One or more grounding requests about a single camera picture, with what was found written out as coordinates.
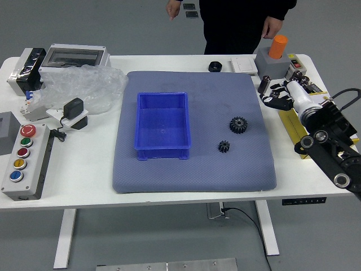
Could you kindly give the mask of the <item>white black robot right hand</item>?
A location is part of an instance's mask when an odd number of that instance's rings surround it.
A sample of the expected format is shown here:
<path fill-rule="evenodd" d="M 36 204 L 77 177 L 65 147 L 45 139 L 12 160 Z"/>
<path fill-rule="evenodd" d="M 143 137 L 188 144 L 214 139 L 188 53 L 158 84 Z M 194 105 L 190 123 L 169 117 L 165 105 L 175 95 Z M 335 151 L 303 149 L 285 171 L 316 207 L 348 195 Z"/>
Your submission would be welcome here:
<path fill-rule="evenodd" d="M 287 99 L 273 98 L 260 94 L 260 99 L 264 105 L 283 111 L 289 111 L 292 108 L 299 114 L 305 113 L 311 108 L 316 110 L 322 108 L 320 104 L 314 103 L 308 93 L 297 81 L 284 81 L 283 86 L 288 90 L 290 95 Z"/>

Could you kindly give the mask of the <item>person's left hand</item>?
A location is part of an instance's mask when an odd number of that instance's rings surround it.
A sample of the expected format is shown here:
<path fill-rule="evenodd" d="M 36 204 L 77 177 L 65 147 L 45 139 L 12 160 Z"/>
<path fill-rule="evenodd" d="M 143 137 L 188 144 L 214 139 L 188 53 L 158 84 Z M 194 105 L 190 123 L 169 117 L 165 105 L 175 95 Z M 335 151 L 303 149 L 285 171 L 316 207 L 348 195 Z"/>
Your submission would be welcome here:
<path fill-rule="evenodd" d="M 261 38 L 270 40 L 273 39 L 277 35 L 279 30 L 281 30 L 282 26 L 282 20 L 268 16 L 263 24 Z"/>

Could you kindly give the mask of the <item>person's right hand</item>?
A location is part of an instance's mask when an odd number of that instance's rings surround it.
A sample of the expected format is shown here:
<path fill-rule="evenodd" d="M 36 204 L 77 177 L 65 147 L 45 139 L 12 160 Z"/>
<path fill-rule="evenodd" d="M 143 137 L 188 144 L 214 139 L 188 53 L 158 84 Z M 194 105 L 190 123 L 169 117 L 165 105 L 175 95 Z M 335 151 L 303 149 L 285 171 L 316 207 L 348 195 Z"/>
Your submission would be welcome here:
<path fill-rule="evenodd" d="M 173 20 L 178 16 L 180 12 L 180 7 L 181 7 L 181 1 L 169 0 L 167 2 L 165 9 L 170 20 Z"/>

